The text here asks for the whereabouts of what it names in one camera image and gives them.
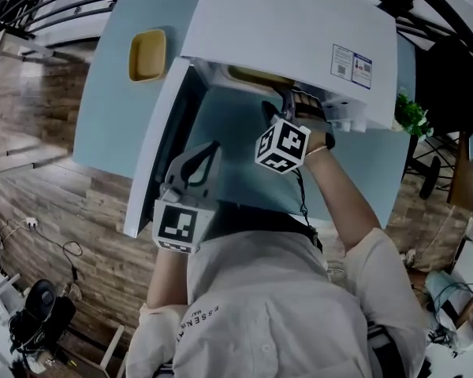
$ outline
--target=green plant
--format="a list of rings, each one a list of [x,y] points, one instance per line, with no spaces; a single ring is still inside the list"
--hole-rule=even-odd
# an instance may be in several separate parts
[[[422,109],[417,102],[409,101],[405,94],[397,96],[394,117],[410,135],[423,138],[433,135],[433,128],[430,126],[426,114],[427,111]]]

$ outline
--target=open cabinet door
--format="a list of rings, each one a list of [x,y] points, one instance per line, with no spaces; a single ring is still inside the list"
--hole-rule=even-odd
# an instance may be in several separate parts
[[[151,220],[170,162],[184,151],[207,87],[188,59],[174,61],[143,138],[124,233],[136,238]]]

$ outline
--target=white t-shirt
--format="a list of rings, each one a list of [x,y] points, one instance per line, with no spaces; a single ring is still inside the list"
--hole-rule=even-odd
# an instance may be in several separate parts
[[[188,303],[140,311],[126,376],[364,377],[367,322],[385,326],[407,376],[423,363],[423,313],[392,241],[374,229],[345,257],[348,291],[332,284],[308,238],[241,232],[203,243],[188,262]]]

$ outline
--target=barcode sticker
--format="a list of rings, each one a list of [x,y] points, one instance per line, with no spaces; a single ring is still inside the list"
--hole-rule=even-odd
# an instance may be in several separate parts
[[[354,52],[344,47],[333,45],[333,57],[331,59],[331,74],[344,80],[351,81],[352,62]]]
[[[352,82],[362,87],[371,88],[371,70],[373,62],[360,54],[354,54]]]

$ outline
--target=yellow tray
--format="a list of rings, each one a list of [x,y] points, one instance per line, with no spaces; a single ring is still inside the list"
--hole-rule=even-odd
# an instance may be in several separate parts
[[[129,50],[131,81],[160,80],[165,75],[166,36],[162,29],[135,35]]]

